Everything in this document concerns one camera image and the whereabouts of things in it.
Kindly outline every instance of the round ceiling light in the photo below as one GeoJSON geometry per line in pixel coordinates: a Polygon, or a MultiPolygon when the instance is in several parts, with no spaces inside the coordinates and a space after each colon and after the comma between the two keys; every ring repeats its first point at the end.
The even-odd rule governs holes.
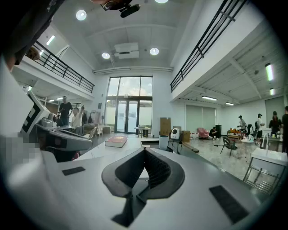
{"type": "Polygon", "coordinates": [[[79,21],[83,21],[85,18],[87,17],[87,13],[86,11],[84,10],[79,10],[77,13],[76,13],[76,18],[79,20],[79,21]]]}
{"type": "Polygon", "coordinates": [[[150,53],[155,56],[155,55],[159,54],[159,50],[157,48],[152,48],[152,49],[150,49],[150,53]]]}
{"type": "Polygon", "coordinates": [[[155,0],[158,3],[166,3],[168,0],[155,0]]]}
{"type": "Polygon", "coordinates": [[[103,53],[103,54],[102,54],[102,57],[103,57],[104,59],[109,59],[109,58],[110,58],[110,54],[108,54],[108,53],[103,53]]]}

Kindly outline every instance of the ceiling air conditioning unit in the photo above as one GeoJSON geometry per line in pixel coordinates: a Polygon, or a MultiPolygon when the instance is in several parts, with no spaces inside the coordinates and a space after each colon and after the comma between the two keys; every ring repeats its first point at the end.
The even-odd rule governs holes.
{"type": "Polygon", "coordinates": [[[115,57],[119,59],[128,59],[128,58],[139,58],[139,47],[138,43],[123,43],[115,45],[116,53],[115,57]]]}

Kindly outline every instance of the person wearing white shirt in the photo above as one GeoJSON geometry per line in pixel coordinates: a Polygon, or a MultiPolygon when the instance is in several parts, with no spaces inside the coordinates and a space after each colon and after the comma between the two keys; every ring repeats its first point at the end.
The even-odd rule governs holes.
{"type": "Polygon", "coordinates": [[[71,120],[71,126],[75,129],[79,126],[82,126],[83,110],[84,110],[84,106],[81,107],[80,112],[78,108],[73,109],[74,116],[72,117],[72,120],[71,120]]]}
{"type": "Polygon", "coordinates": [[[257,142],[256,142],[256,144],[257,144],[258,146],[259,146],[260,143],[261,143],[262,130],[263,130],[263,126],[265,125],[265,123],[262,121],[261,117],[262,117],[262,114],[259,113],[259,114],[258,114],[258,120],[257,120],[257,123],[258,123],[258,133],[257,133],[257,142]]]}

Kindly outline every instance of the person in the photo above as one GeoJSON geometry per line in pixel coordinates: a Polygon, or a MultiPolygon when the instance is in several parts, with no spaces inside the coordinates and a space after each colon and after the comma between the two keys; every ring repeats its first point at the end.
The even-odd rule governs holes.
{"type": "Polygon", "coordinates": [[[71,120],[71,126],[74,127],[75,129],[79,126],[82,126],[83,110],[84,110],[84,106],[81,107],[80,112],[78,108],[73,109],[74,116],[72,117],[72,120],[71,120]]]}
{"type": "Polygon", "coordinates": [[[247,125],[246,125],[244,119],[242,119],[241,115],[239,116],[239,118],[240,118],[240,122],[239,122],[239,125],[237,127],[240,127],[241,132],[244,133],[244,132],[246,132],[247,125]]]}
{"type": "Polygon", "coordinates": [[[67,102],[67,97],[63,96],[63,103],[61,103],[59,108],[59,113],[61,113],[60,119],[62,120],[63,126],[69,125],[69,117],[73,112],[73,107],[70,102],[67,102]]]}
{"type": "Polygon", "coordinates": [[[260,146],[260,144],[261,144],[262,130],[263,130],[263,126],[265,125],[265,123],[262,121],[261,117],[262,117],[262,114],[259,113],[258,114],[258,120],[257,120],[257,124],[258,124],[257,141],[255,142],[255,144],[258,146],[260,146]]]}
{"type": "MultiPolygon", "coordinates": [[[[1,50],[10,71],[15,65],[19,65],[23,56],[38,40],[41,34],[52,22],[54,14],[65,0],[27,0],[18,1],[17,8],[14,2],[6,2],[6,9],[14,9],[13,12],[4,11],[3,18],[10,18],[6,23],[5,38],[1,42],[1,50]]],[[[104,10],[122,7],[129,0],[91,0],[101,4],[104,10]]]]}
{"type": "Polygon", "coordinates": [[[281,128],[281,120],[277,117],[277,112],[273,112],[272,120],[269,123],[269,128],[271,128],[271,136],[274,134],[277,136],[277,132],[280,131],[281,128]]]}
{"type": "Polygon", "coordinates": [[[60,119],[60,114],[57,115],[56,123],[57,123],[57,126],[63,126],[63,122],[60,119]]]}
{"type": "Polygon", "coordinates": [[[213,140],[216,140],[216,139],[219,140],[219,134],[216,131],[216,127],[213,127],[213,129],[210,130],[209,136],[211,136],[213,140]]]}
{"type": "Polygon", "coordinates": [[[283,142],[282,152],[288,154],[288,106],[285,107],[285,114],[282,117],[283,142]]]}

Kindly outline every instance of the wooden table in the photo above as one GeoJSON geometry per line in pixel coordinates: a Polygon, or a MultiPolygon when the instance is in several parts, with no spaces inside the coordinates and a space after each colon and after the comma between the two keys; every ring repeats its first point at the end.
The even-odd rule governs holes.
{"type": "Polygon", "coordinates": [[[139,138],[140,133],[141,133],[141,138],[143,138],[143,130],[145,130],[145,132],[146,132],[146,138],[148,138],[148,130],[150,130],[150,128],[146,128],[146,127],[136,127],[136,128],[134,128],[134,129],[139,130],[138,138],[139,138]]]}
{"type": "Polygon", "coordinates": [[[235,139],[237,139],[237,143],[238,143],[239,140],[241,141],[242,136],[241,135],[234,135],[233,133],[229,133],[228,138],[235,138],[235,139]]]}

